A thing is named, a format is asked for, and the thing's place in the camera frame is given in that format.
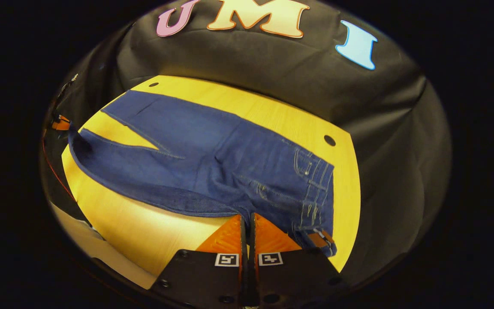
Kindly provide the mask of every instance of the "yellow table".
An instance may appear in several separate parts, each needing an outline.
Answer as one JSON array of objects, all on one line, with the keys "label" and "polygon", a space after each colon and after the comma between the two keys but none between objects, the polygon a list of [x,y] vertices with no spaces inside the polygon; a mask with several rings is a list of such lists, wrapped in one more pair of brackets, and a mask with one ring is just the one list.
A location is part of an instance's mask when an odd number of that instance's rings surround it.
[{"label": "yellow table", "polygon": [[[334,166],[333,239],[337,254],[329,260],[338,271],[347,261],[359,223],[359,174],[350,135],[301,109],[278,100],[215,82],[156,76],[132,88],[165,94],[234,113],[279,133],[309,149]],[[102,112],[82,128],[132,146],[157,149],[147,140]],[[337,145],[323,137],[333,137]],[[88,177],[75,164],[68,147],[62,154],[70,189],[93,227],[116,250],[158,276],[179,249],[195,250],[229,218],[198,218],[179,215],[121,196]]]}]

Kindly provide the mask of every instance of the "denim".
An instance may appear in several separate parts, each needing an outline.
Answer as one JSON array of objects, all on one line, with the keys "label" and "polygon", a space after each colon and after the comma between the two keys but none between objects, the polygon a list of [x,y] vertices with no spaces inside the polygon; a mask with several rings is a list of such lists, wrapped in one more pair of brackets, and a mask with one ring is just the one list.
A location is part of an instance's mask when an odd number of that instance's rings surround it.
[{"label": "denim", "polygon": [[[122,145],[71,125],[70,152],[88,176],[121,195],[196,217],[259,213],[302,248],[333,233],[331,164],[232,113],[129,90],[102,109],[158,149]],[[335,243],[322,248],[336,254]]]}]

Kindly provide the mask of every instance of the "red wire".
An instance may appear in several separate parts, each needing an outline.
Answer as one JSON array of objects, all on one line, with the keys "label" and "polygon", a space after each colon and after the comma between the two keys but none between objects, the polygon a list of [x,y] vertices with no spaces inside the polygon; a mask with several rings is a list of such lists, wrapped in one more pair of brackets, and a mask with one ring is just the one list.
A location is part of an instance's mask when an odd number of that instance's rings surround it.
[{"label": "red wire", "polygon": [[60,178],[58,177],[57,175],[57,172],[55,172],[55,170],[53,169],[53,166],[51,166],[51,163],[49,162],[49,158],[47,157],[47,153],[45,152],[45,135],[43,135],[43,137],[41,138],[41,145],[43,146],[43,154],[45,155],[45,160],[47,161],[47,164],[49,164],[49,167],[51,168],[51,170],[53,171],[53,174],[54,176],[57,178],[58,182],[60,182],[60,184],[62,185],[62,187],[66,190],[66,192],[68,192],[68,195],[75,201],[76,199],[74,198],[74,196],[72,195],[72,193],[68,190],[68,188],[66,188],[66,186],[62,183],[62,181],[60,180]]}]

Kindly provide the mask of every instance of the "letter u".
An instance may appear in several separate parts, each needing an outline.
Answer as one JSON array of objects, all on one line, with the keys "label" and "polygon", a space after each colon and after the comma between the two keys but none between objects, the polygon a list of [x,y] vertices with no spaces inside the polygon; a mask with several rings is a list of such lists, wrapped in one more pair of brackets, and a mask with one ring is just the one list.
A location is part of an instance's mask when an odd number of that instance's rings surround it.
[{"label": "letter u", "polygon": [[158,36],[170,36],[175,33],[178,33],[178,31],[182,30],[184,26],[188,23],[188,20],[190,20],[190,15],[192,14],[192,9],[194,8],[194,4],[198,3],[200,0],[192,0],[190,2],[186,2],[185,4],[182,4],[182,12],[180,13],[180,18],[178,19],[178,22],[176,25],[170,27],[168,26],[169,23],[169,18],[171,14],[176,10],[168,10],[167,12],[159,15],[159,22],[157,22],[157,29],[156,33]]}]

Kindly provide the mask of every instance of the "black fabric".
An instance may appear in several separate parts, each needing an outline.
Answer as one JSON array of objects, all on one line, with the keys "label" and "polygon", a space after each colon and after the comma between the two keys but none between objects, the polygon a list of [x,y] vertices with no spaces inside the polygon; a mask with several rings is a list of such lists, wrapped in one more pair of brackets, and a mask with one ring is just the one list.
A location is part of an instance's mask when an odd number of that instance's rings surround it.
[{"label": "black fabric", "polygon": [[[351,133],[362,207],[342,275],[361,283],[412,249],[440,209],[451,169],[445,113],[416,63],[371,25],[314,0],[303,1],[310,10],[300,21],[302,39],[263,33],[258,26],[243,29],[236,16],[235,29],[209,31],[206,26],[222,4],[216,0],[196,4],[181,32],[158,37],[157,17],[183,3],[149,12],[96,47],[63,80],[79,73],[58,111],[81,126],[124,90],[160,74],[221,82],[283,100]],[[173,14],[169,24],[177,19]],[[335,51],[346,38],[341,19],[378,39],[374,71]],[[47,145],[63,178],[65,139],[53,137]],[[54,190],[51,200],[78,216],[65,191]]]}]

